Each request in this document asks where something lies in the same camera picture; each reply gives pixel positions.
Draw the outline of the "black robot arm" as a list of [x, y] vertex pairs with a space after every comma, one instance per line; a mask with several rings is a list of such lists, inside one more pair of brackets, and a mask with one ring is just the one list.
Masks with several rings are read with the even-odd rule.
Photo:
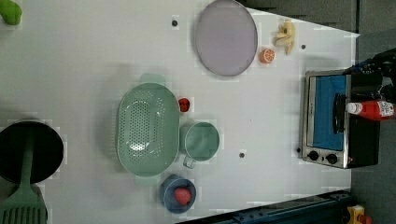
[[351, 77], [351, 95], [395, 103], [396, 49], [377, 53], [343, 72]]

